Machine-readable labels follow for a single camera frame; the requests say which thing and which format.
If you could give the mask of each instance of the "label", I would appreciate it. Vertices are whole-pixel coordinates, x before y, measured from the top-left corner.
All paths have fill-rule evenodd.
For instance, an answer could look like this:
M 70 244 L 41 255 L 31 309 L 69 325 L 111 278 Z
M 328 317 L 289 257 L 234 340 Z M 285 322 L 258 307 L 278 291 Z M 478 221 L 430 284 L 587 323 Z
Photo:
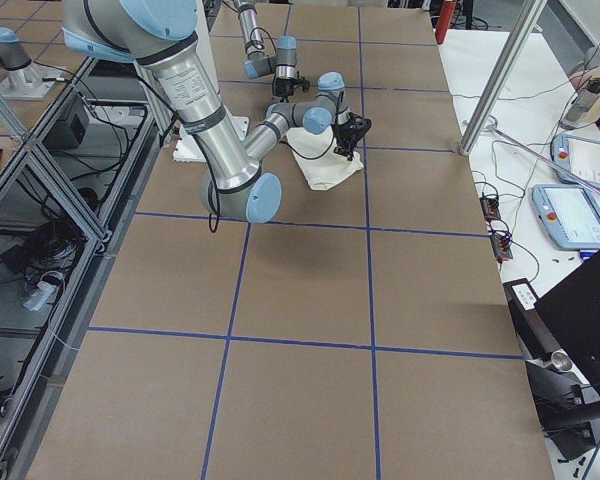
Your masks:
M 534 308 L 536 308 L 535 304 L 537 298 L 529 288 L 529 285 L 527 285 L 526 283 L 522 283 L 519 285 L 514 285 L 512 289 L 513 293 L 516 294 L 516 297 L 518 297 L 518 300 L 520 301 L 522 307 L 525 310 L 533 310 Z
M 195 65 L 173 77 L 161 78 L 160 84 L 176 110 L 185 110 L 209 94 L 204 78 Z

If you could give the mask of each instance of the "screen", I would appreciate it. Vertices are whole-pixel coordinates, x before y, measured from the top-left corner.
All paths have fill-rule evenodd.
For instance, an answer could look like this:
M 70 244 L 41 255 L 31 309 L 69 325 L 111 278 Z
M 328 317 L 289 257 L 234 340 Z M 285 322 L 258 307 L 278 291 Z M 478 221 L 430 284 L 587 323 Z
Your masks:
M 538 300 L 536 310 L 600 395 L 600 251 Z
M 571 172 L 589 182 L 600 184 L 600 144 L 569 138 Z
M 600 243 L 600 220 L 582 189 L 547 188 L 545 191 L 570 242 Z

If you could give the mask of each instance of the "white cloth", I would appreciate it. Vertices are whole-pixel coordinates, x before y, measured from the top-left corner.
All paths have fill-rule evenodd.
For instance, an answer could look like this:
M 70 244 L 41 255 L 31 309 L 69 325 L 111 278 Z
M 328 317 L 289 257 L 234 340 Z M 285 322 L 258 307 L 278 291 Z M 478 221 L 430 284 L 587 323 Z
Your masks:
M 289 144 L 297 152 L 309 158 L 316 157 L 327 150 L 332 139 L 333 133 L 330 128 L 320 135 L 313 135 L 304 128 L 292 128 L 287 132 Z M 363 165 L 358 152 L 354 152 L 353 160 L 349 161 L 346 157 L 333 153 L 335 146 L 334 140 L 329 151 L 317 160 L 307 160 L 293 153 L 311 190 L 329 190 L 358 170 L 362 170 Z

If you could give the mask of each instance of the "white table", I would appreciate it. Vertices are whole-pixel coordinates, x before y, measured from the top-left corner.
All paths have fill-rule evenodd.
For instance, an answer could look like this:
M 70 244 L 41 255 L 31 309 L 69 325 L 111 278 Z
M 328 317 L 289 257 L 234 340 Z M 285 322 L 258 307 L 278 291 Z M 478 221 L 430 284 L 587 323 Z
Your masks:
M 447 34 L 445 43 L 440 46 L 449 89 L 455 95 L 454 107 L 458 123 L 463 131 L 464 122 L 471 118 L 478 102 L 477 98 L 464 97 L 482 94 L 507 35 L 504 32 L 451 30 Z M 573 87 L 567 83 L 566 75 L 542 35 L 532 34 L 500 98 L 528 97 L 559 85 L 561 85 L 559 88 L 535 98 L 498 101 L 492 114 L 497 118 L 500 130 L 525 144 L 546 143 L 551 140 L 556 123 L 574 93 Z M 600 132 L 595 126 L 576 132 L 578 136 L 600 140 Z M 500 195 L 504 193 L 520 195 L 522 192 L 519 189 L 496 178 L 496 165 L 492 161 L 491 152 L 494 140 L 502 139 L 493 133 L 481 135 L 469 157 L 471 167 L 483 173 L 487 182 L 493 184 Z M 548 157 L 548 147 L 532 148 Z M 551 168 L 542 162 L 537 162 L 534 170 L 535 158 L 519 148 L 496 144 L 495 152 L 499 176 L 522 187 L 527 185 L 526 195 L 521 202 L 513 197 L 502 197 L 500 212 L 507 224 L 514 229 L 514 241 L 529 249 L 537 257 L 540 271 L 532 285 L 542 296 L 581 263 L 578 252 L 561 251 L 555 247 L 532 206 L 530 187 L 540 183 L 558 183 L 557 177 Z M 475 173 L 474 176 L 477 181 L 483 180 L 480 173 Z M 477 185 L 477 190 L 478 193 L 482 192 L 482 185 Z M 485 193 L 491 191 L 486 187 Z M 518 206 L 520 208 L 516 222 L 514 219 Z M 502 281 L 534 277 L 536 263 L 533 258 L 515 245 L 512 247 L 512 252 L 513 260 L 502 265 L 500 272 Z M 554 459 L 552 466 L 556 480 L 572 479 L 574 469 L 578 467 L 576 461 L 570 464 L 558 464 L 555 458 L 559 458 L 560 453 L 550 440 L 547 441 L 547 448 Z M 580 467 L 580 476 L 583 472 L 584 467 Z M 588 480 L 600 480 L 600 454 Z

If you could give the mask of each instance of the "power strip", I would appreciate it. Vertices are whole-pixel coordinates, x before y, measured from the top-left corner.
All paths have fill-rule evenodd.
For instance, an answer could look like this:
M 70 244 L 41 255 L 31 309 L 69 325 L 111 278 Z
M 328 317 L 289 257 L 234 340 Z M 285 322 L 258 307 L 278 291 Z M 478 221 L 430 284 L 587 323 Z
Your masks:
M 498 263 L 506 262 L 513 259 L 511 247 L 507 244 L 506 238 L 502 233 L 492 232 L 489 236 L 491 240 L 491 248 Z
M 480 197 L 480 208 L 482 208 L 482 214 L 486 221 L 489 220 L 500 220 L 500 209 L 498 208 L 498 200 L 495 198 Z

